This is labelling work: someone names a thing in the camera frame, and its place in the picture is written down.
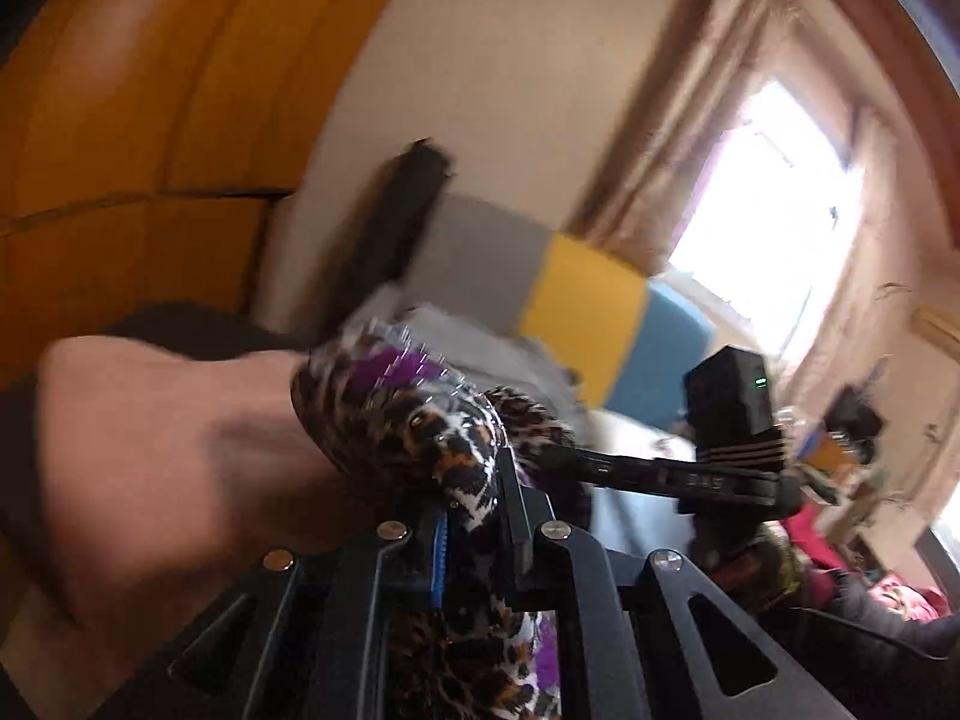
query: orange wall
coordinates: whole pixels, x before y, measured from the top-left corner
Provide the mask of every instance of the orange wall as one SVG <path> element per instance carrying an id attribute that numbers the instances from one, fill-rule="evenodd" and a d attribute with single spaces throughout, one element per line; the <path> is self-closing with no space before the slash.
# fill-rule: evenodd
<path id="1" fill-rule="evenodd" d="M 0 68 L 0 385 L 144 302 L 238 310 L 234 196 L 299 186 L 387 1 L 47 1 Z"/>

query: blue strip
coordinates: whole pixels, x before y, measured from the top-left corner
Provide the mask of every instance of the blue strip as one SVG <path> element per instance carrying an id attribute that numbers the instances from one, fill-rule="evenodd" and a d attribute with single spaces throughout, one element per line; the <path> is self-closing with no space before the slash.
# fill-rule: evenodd
<path id="1" fill-rule="evenodd" d="M 643 323 L 604 408 L 669 430 L 685 410 L 683 375 L 704 359 L 713 324 L 665 284 L 649 285 Z"/>
<path id="2" fill-rule="evenodd" d="M 443 605 L 443 585 L 446 582 L 446 540 L 448 539 L 448 524 L 446 512 L 443 512 L 437 522 L 437 531 L 433 536 L 433 581 L 430 583 L 430 605 L 440 608 Z"/>

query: curtain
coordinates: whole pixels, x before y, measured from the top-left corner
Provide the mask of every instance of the curtain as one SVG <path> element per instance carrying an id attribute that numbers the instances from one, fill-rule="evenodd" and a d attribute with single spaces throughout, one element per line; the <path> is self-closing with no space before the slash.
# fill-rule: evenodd
<path id="1" fill-rule="evenodd" d="M 614 139 L 573 232 L 662 271 L 712 148 L 765 80 L 794 13 L 786 0 L 710 0 L 692 44 Z"/>
<path id="2" fill-rule="evenodd" d="M 836 250 L 818 258 L 822 274 L 784 352 L 776 389 L 779 404 L 812 419 L 892 351 L 917 279 L 917 252 L 896 197 L 896 140 L 868 108 L 858 112 L 848 181 L 855 203 L 845 214 L 848 229 L 838 228 Z"/>

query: purple fabric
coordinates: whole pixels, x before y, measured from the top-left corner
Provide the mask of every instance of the purple fabric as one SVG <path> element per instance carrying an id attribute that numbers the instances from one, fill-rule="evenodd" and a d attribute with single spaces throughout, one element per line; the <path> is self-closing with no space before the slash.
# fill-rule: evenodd
<path id="1" fill-rule="evenodd" d="M 560 687 L 560 648 L 557 644 L 557 625 L 552 613 L 544 613 L 539 620 L 539 647 L 534 653 L 536 683 L 541 690 Z"/>
<path id="2" fill-rule="evenodd" d="M 388 346 L 366 360 L 354 362 L 350 386 L 355 392 L 369 392 L 383 380 L 387 386 L 406 386 L 418 379 L 435 381 L 443 375 L 443 367 L 420 350 Z"/>
<path id="3" fill-rule="evenodd" d="M 530 474 L 528 474 L 524 469 L 522 469 L 522 467 L 520 467 L 520 464 L 517 464 L 517 479 L 520 480 L 520 483 L 525 487 L 536 488 L 536 485 L 534 484 L 533 480 L 530 478 Z"/>

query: black metal frame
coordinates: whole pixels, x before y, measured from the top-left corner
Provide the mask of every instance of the black metal frame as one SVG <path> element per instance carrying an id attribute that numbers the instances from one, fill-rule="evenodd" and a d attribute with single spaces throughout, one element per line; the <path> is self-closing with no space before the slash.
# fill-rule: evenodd
<path id="1" fill-rule="evenodd" d="M 509 453 L 496 471 L 507 601 L 556 611 L 563 717 L 850 717 L 689 560 L 608 551 L 556 522 L 547 496 L 520 485 Z M 691 485 L 701 497 L 708 488 Z M 94 720 L 383 717 L 389 621 L 398 608 L 437 608 L 448 509 L 421 496 L 397 516 L 408 528 L 396 541 L 367 533 L 286 571 L 256 567 Z"/>
<path id="2" fill-rule="evenodd" d="M 934 523 L 923 529 L 914 546 L 937 584 L 947 594 L 950 608 L 960 610 L 960 565 L 957 565 L 960 544 Z"/>

